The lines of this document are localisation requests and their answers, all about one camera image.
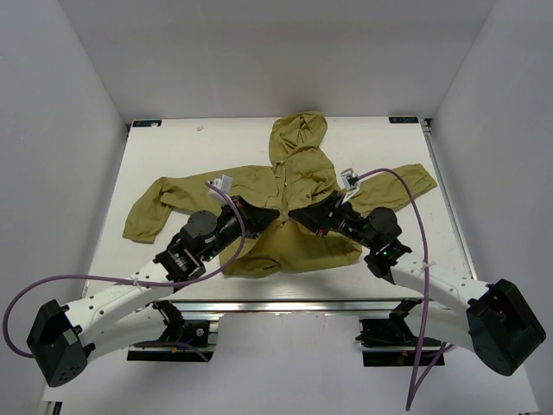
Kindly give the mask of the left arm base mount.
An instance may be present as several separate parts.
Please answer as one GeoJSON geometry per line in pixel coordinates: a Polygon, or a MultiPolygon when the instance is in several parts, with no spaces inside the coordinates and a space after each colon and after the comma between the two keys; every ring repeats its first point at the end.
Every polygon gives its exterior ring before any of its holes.
{"type": "Polygon", "coordinates": [[[128,361],[200,362],[213,357],[219,332],[218,316],[182,314],[175,304],[160,301],[154,309],[165,324],[161,336],[129,347],[128,361]]]}

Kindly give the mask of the left blue table label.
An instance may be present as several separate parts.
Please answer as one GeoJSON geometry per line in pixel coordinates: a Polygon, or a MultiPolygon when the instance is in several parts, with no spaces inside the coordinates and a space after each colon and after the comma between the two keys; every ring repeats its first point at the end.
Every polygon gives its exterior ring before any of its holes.
{"type": "Polygon", "coordinates": [[[134,120],[132,128],[156,128],[162,125],[161,120],[134,120]]]}

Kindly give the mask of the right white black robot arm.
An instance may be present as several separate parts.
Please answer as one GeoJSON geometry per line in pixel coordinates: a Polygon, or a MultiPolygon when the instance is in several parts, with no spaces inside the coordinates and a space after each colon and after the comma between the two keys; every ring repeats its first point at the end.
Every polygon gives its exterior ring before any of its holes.
{"type": "Polygon", "coordinates": [[[401,227],[387,207],[362,216],[342,193],[333,192],[289,217],[320,237],[333,231],[368,248],[364,261],[373,276],[429,295],[426,310],[422,300],[405,298],[379,331],[359,335],[368,347],[411,344],[426,322],[426,337],[469,350],[495,373],[511,376],[546,339],[515,284],[472,280],[424,261],[399,241],[401,227]]]}

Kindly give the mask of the right blue table label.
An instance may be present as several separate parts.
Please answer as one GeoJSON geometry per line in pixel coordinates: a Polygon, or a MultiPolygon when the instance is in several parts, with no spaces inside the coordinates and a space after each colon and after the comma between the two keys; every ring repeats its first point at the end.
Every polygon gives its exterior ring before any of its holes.
{"type": "Polygon", "coordinates": [[[390,116],[388,120],[391,124],[418,124],[418,117],[413,116],[390,116]]]}

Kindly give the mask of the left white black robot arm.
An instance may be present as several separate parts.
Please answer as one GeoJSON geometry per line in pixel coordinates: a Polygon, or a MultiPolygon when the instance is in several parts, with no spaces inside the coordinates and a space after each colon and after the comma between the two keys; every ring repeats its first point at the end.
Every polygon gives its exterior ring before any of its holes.
{"type": "Polygon", "coordinates": [[[89,362],[118,348],[150,339],[178,342],[183,321],[167,296],[197,281],[206,262],[235,240],[257,238],[278,215],[234,196],[220,214],[191,214],[167,249],[123,282],[65,305],[55,300],[43,304],[27,344],[47,384],[65,385],[89,362]]]}

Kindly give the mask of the blue table label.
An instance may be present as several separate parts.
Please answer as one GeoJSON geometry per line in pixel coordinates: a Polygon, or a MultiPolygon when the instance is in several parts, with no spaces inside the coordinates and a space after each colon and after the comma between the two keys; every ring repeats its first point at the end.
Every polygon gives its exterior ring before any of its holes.
{"type": "Polygon", "coordinates": [[[162,125],[161,120],[134,120],[132,128],[156,128],[162,125]]]}
{"type": "Polygon", "coordinates": [[[413,116],[390,116],[388,120],[391,124],[418,124],[418,117],[413,116]]]}

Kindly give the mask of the aluminium table front rail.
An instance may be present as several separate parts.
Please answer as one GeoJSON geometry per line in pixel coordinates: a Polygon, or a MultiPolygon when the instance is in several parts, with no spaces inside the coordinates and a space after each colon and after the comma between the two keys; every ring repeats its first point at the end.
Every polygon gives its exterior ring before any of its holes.
{"type": "Polygon", "coordinates": [[[308,312],[308,311],[377,311],[393,310],[401,299],[385,300],[346,300],[346,301],[177,301],[172,300],[178,310],[185,312],[308,312]]]}

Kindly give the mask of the olive green hooded jacket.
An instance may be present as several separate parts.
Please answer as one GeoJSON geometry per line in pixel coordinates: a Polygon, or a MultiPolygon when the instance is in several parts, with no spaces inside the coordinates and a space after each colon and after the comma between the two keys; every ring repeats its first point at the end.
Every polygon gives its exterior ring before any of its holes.
{"type": "MultiPolygon", "coordinates": [[[[327,120],[318,111],[279,118],[269,139],[270,165],[225,170],[233,179],[232,195],[257,207],[274,208],[280,215],[258,239],[236,240],[219,255],[227,266],[224,274],[263,278],[279,271],[319,271],[357,262],[360,244],[334,232],[317,237],[288,216],[289,211],[322,201],[340,189],[334,165],[320,147],[326,132],[327,120]]],[[[221,174],[215,170],[157,179],[130,209],[124,238],[154,242],[175,209],[186,214],[219,213],[220,205],[205,183],[221,174]]]]}

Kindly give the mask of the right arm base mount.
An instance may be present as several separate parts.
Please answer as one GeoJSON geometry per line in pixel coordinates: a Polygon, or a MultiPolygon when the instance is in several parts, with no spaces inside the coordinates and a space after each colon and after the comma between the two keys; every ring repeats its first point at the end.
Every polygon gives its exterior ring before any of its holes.
{"type": "Polygon", "coordinates": [[[383,317],[359,320],[359,335],[365,367],[412,367],[415,362],[418,329],[410,329],[405,318],[422,304],[421,299],[404,299],[383,317]]]}

